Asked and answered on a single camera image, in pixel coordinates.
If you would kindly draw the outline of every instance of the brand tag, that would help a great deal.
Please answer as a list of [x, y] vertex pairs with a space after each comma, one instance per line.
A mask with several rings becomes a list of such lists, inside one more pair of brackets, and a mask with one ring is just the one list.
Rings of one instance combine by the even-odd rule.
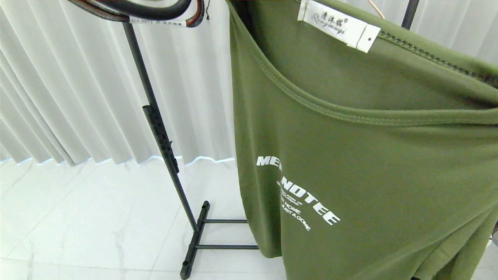
[[131, 23], [163, 24], [163, 25], [187, 27], [186, 22], [181, 20], [151, 20], [151, 19], [130, 16], [129, 21]]
[[313, 0], [301, 0], [297, 20], [304, 21], [349, 47], [368, 52], [380, 28]]

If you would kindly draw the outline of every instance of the neckline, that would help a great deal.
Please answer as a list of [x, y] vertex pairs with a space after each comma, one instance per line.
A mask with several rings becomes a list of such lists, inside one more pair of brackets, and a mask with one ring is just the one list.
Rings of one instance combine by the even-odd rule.
[[[423, 54], [430, 54], [430, 58], [439, 59], [441, 61], [455, 61], [460, 65], [466, 65], [469, 62], [469, 57], [456, 53], [435, 43], [432, 43], [419, 35], [411, 33], [401, 27], [389, 23], [380, 18], [373, 17], [373, 15], [359, 10], [347, 4], [335, 1], [326, 0], [326, 5], [337, 9], [343, 13], [354, 16], [369, 24], [376, 25], [381, 28], [382, 35], [377, 39], [384, 39], [399, 47], [409, 47], [412, 51], [417, 51]], [[443, 125], [443, 124], [480, 124], [480, 125], [497, 125], [498, 124], [498, 108], [483, 109], [483, 110], [369, 110], [369, 109], [356, 109], [340, 105], [336, 105], [322, 99], [315, 97], [312, 94], [302, 90], [285, 76], [283, 76], [275, 66], [265, 56], [260, 49], [252, 35], [247, 30], [245, 24], [242, 22], [237, 11], [233, 7], [230, 0], [227, 1], [230, 13], [235, 21], [235, 28], [242, 34], [242, 40], [245, 41], [244, 47], [249, 49], [251, 56], [259, 68], [263, 71], [265, 76], [272, 81], [282, 92], [287, 96], [294, 99], [298, 103], [306, 106], [307, 108], [321, 113], [323, 115], [354, 123], [363, 123], [369, 125], [379, 126], [426, 126], [426, 125]], [[417, 45], [424, 45], [424, 49], [417, 47]], [[450, 64], [455, 68], [465, 70], [462, 66], [457, 64]], [[488, 70], [489, 73], [498, 73], [498, 69], [494, 69], [490, 65], [481, 63], [481, 68]], [[474, 83], [474, 86], [482, 87], [483, 90], [496, 90], [488, 84], [473, 79], [472, 75], [465, 76], [469, 82]]]

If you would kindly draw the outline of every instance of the white curtain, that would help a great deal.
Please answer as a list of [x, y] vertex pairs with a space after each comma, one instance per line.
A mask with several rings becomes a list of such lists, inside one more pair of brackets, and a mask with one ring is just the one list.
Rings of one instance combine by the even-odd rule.
[[[375, 13], [367, 0], [345, 2]], [[401, 25], [408, 0], [374, 2]], [[140, 163], [160, 155], [120, 23], [66, 0], [0, 3], [0, 159]], [[192, 1], [185, 17], [195, 8]], [[184, 162], [235, 156], [225, 1], [211, 0], [209, 15], [196, 28], [134, 26], [175, 155]], [[498, 64], [496, 0], [421, 0], [411, 30]]]

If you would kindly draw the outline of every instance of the white marble floor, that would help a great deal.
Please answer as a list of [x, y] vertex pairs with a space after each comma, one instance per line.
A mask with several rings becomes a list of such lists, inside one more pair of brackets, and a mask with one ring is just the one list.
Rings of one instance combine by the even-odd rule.
[[[233, 161], [182, 166], [194, 215], [243, 219]], [[0, 166], [1, 280], [177, 280], [192, 230], [164, 163]], [[247, 225], [207, 225], [203, 243], [255, 244]], [[192, 280], [284, 280], [281, 258], [201, 250]], [[473, 280], [498, 280], [490, 246]]]

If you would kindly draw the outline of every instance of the garment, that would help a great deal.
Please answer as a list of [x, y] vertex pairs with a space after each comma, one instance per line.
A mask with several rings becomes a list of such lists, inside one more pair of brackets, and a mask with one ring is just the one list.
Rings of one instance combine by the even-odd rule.
[[227, 1], [240, 190], [288, 280], [469, 280], [498, 220], [498, 68], [380, 27], [368, 53]]

